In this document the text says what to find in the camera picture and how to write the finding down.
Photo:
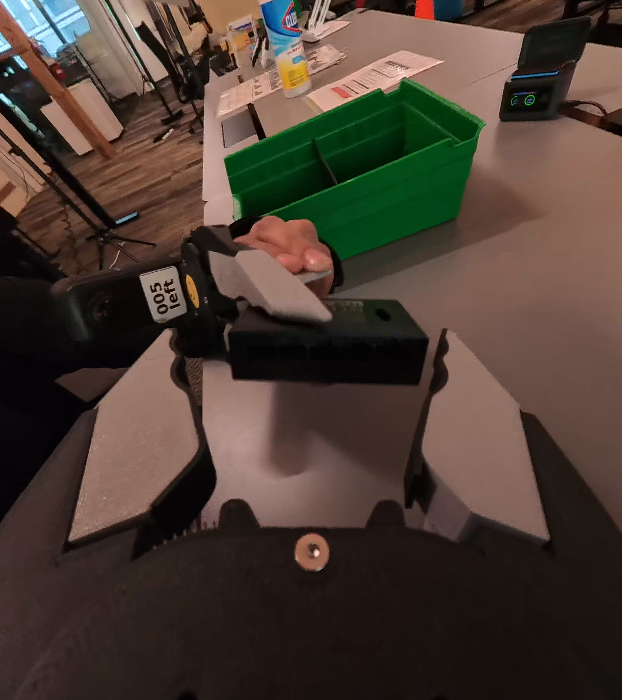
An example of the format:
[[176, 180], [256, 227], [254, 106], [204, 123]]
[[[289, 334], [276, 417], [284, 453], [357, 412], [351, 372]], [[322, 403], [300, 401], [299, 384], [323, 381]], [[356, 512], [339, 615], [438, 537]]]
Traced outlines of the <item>thin bin divider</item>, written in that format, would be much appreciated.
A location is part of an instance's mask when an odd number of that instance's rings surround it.
[[312, 139], [312, 147], [318, 163], [320, 164], [321, 170], [324, 172], [324, 177], [328, 182], [330, 187], [335, 187], [338, 185], [338, 180], [331, 169], [328, 161], [326, 160], [324, 153], [322, 152], [317, 139]]

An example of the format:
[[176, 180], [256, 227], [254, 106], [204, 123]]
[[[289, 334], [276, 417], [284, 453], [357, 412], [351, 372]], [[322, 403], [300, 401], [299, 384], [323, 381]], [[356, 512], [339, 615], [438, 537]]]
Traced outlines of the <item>printed paper sheet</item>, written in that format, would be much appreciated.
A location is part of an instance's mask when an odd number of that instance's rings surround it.
[[309, 94], [308, 100], [318, 110], [329, 111], [364, 97], [370, 92], [376, 90], [385, 92], [403, 79], [412, 78], [442, 63], [441, 59], [409, 50], [399, 50], [338, 81], [314, 90]]
[[[345, 51], [340, 51], [333, 46], [319, 46], [306, 55], [306, 63], [309, 74], [315, 75], [327, 68], [334, 66], [346, 57]], [[225, 90], [219, 98], [216, 115], [219, 118], [240, 109], [254, 101], [260, 100], [269, 94], [282, 89], [281, 78], [277, 68], [272, 68], [261, 75], [257, 75], [243, 83]]]

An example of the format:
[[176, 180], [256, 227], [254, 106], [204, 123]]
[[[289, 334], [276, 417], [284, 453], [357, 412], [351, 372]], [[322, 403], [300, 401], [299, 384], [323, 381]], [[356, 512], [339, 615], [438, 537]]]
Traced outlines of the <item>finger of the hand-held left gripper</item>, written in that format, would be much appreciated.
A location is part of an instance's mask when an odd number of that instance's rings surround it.
[[210, 251], [209, 267], [220, 294], [244, 300], [271, 317], [315, 324], [332, 319], [331, 311], [308, 289], [329, 277], [330, 270], [294, 275], [258, 249], [242, 249], [233, 256]]

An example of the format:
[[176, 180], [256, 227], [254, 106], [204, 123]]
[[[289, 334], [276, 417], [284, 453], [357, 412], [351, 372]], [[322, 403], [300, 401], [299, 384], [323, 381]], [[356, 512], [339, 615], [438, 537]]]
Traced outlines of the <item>person's dark clothing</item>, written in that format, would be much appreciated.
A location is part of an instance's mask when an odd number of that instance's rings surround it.
[[0, 355], [0, 522], [88, 404], [57, 383], [85, 367]]

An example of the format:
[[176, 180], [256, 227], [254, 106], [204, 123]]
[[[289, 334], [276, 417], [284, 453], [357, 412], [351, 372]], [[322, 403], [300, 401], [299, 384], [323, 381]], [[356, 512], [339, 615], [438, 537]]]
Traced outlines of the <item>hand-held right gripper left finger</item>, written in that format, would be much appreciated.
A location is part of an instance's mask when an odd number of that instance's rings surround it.
[[99, 402], [68, 546], [142, 526], [196, 531], [213, 470], [186, 364], [165, 330]]

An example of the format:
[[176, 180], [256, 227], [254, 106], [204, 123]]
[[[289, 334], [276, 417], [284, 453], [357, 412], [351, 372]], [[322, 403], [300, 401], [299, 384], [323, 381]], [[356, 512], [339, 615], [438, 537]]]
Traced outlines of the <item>green plastic bin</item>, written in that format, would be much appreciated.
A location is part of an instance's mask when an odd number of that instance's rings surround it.
[[403, 79], [228, 155], [235, 216], [311, 221], [341, 260], [378, 249], [459, 215], [484, 126]]

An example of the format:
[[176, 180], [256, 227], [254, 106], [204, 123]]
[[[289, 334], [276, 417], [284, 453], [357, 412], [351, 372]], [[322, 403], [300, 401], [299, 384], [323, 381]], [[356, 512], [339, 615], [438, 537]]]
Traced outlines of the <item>black tripod light stand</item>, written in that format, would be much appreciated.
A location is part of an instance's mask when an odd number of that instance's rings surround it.
[[[6, 96], [7, 93], [11, 92], [17, 86], [23, 85], [31, 79], [32, 77], [29, 76], [28, 69], [22, 68], [18, 64], [18, 59], [12, 51], [0, 54], [0, 97], [2, 95]], [[36, 173], [38, 178], [56, 193], [63, 205], [73, 211], [89, 227], [92, 233], [88, 239], [96, 242], [99, 269], [103, 269], [105, 266], [105, 248], [108, 246], [115, 249], [118, 253], [122, 253], [123, 256], [130, 258], [134, 263], [138, 263], [139, 258], [125, 247], [126, 244], [147, 246], [150, 249], [155, 249], [157, 247], [157, 244], [154, 242], [124, 237], [119, 234], [119, 228], [135, 221], [139, 217], [139, 213], [134, 212], [133, 214], [126, 215], [117, 220], [114, 219], [114, 217], [97, 202], [90, 191], [83, 186], [80, 180], [65, 167], [58, 155], [53, 152], [49, 145], [40, 141], [18, 117], [17, 113], [1, 99], [0, 114], [18, 135], [38, 153], [41, 160], [47, 164], [51, 171], [55, 173], [57, 178], [65, 185], [65, 188], [61, 188], [61, 186], [45, 173], [42, 167], [26, 153], [26, 150], [12, 138], [5, 129], [0, 127], [0, 138], [8, 144], [10, 152], [19, 156], [19, 158]]]

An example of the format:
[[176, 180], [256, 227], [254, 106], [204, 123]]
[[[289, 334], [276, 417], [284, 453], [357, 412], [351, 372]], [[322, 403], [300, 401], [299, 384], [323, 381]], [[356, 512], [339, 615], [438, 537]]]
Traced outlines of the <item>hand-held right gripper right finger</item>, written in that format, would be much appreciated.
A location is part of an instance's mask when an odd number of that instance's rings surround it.
[[517, 401], [444, 328], [404, 475], [414, 525], [452, 542], [483, 527], [548, 543]]

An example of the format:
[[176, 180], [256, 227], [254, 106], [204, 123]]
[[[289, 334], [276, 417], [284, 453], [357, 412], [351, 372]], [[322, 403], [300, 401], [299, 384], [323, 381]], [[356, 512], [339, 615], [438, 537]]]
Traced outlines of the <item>black network switch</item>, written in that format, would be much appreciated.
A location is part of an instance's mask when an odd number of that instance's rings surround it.
[[420, 383], [429, 337], [395, 300], [326, 299], [327, 323], [249, 308], [228, 334], [232, 376], [311, 384]]

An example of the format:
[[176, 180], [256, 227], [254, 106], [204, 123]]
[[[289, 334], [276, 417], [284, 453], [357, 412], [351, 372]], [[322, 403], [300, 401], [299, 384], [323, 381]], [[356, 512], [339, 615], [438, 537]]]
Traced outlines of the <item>blue wipes pack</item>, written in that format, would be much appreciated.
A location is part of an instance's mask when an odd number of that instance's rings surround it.
[[294, 1], [259, 1], [263, 22], [286, 98], [312, 86]]

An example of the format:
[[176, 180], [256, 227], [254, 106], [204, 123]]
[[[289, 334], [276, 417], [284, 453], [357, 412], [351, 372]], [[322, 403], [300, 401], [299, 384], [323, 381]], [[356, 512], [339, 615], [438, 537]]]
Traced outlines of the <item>person's left hand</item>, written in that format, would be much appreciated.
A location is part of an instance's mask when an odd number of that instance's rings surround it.
[[232, 223], [229, 231], [239, 244], [263, 250], [293, 275], [334, 271], [331, 252], [311, 221], [245, 217]]

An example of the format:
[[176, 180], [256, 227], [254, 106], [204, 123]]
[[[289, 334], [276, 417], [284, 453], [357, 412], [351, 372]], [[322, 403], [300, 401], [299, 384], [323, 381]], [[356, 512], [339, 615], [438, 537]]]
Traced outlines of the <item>small black device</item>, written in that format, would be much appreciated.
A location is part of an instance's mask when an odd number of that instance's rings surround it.
[[559, 116], [591, 28], [590, 18], [581, 16], [538, 25], [525, 33], [517, 68], [504, 85], [501, 122]]

